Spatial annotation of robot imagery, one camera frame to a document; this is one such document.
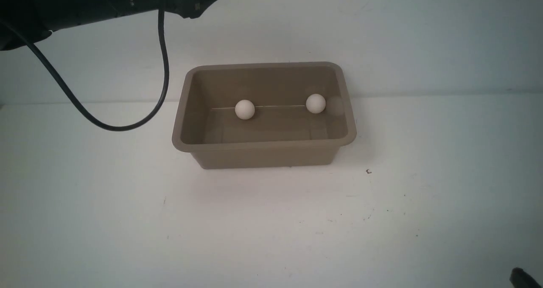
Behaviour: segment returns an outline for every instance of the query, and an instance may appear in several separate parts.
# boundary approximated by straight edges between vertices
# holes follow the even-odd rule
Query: white wall
[[[543,91],[541,0],[220,0],[165,30],[171,101],[190,68],[237,62],[336,62],[352,95]],[[159,95],[155,12],[39,47],[83,101]],[[0,75],[0,103],[67,101],[25,48],[0,53]]]

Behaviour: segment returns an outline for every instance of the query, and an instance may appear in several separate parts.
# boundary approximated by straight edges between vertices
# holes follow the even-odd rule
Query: container inner wall
[[[305,108],[318,93],[326,110]],[[250,120],[237,118],[242,99],[256,106]],[[339,139],[347,135],[347,120],[336,72],[328,66],[239,68],[196,71],[182,126],[186,144],[254,143]]]

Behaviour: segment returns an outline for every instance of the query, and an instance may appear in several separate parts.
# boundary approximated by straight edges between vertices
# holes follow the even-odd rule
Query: thin wire
[[[159,43],[160,43],[160,50],[162,52],[162,60],[164,62],[164,83],[162,85],[162,92],[160,94],[159,101],[157,102],[157,105],[151,113],[149,113],[143,120],[140,120],[134,124],[130,124],[128,126],[111,126],[108,124],[105,124],[95,118],[92,114],[87,111],[87,109],[79,102],[79,100],[76,98],[76,96],[72,93],[72,91],[69,89],[68,85],[64,82],[64,79],[60,77],[58,72],[55,70],[55,68],[51,65],[49,60],[45,58],[45,56],[41,53],[41,51],[30,41],[28,40],[25,35],[23,35],[16,27],[14,27],[12,24],[7,22],[6,20],[0,19],[0,23],[4,25],[6,28],[8,28],[12,33],[14,33],[23,43],[28,46],[28,48],[36,55],[36,57],[41,61],[43,66],[47,69],[47,71],[53,76],[55,81],[58,83],[62,91],[64,91],[64,94],[68,97],[68,99],[72,102],[72,104],[79,110],[85,118],[87,118],[91,123],[95,124],[96,126],[109,130],[109,131],[128,131],[133,130],[138,127],[143,126],[145,123],[147,123],[151,118],[157,114],[157,112],[160,110],[162,104],[164,103],[164,100],[166,98],[166,93],[168,92],[168,82],[169,82],[169,63],[168,63],[168,53],[166,51],[166,43],[164,39],[164,11],[165,11],[165,0],[160,0],[160,7],[159,7],[159,23],[158,23],[158,30],[159,30]]]

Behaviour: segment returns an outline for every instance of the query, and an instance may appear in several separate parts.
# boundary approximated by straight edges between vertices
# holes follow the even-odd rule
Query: container bottom
[[[305,106],[258,106],[250,120],[241,120],[234,108],[211,109],[204,144],[255,143],[328,139],[326,116]]]

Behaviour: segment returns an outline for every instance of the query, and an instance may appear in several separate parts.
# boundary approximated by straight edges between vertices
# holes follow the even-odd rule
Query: container rim
[[[190,82],[192,77],[198,71],[207,70],[233,70],[236,68],[289,68],[289,67],[314,67],[314,66],[327,66],[331,67],[336,74],[338,81],[339,94],[343,101],[343,108],[345,113],[345,120],[347,121],[347,134],[345,137],[339,139],[326,139],[326,140],[302,140],[302,141],[266,141],[266,142],[249,142],[249,143],[214,143],[214,144],[187,144],[181,140],[181,132],[183,126],[183,119],[185,116],[185,107],[188,100],[188,93],[190,91]],[[254,64],[222,64],[222,65],[202,65],[192,68],[188,71],[185,82],[183,85],[181,98],[179,100],[177,114],[175,116],[175,123],[173,133],[171,135],[171,142],[174,147],[182,152],[198,152],[198,151],[230,151],[230,150],[243,150],[243,149],[270,149],[270,148],[300,148],[300,147],[339,147],[343,145],[349,145],[356,138],[356,125],[355,118],[353,116],[353,108],[351,106],[351,100],[349,99],[349,92],[347,91],[347,83],[345,83],[345,76],[341,67],[333,62],[282,62],[282,63],[254,63]]]

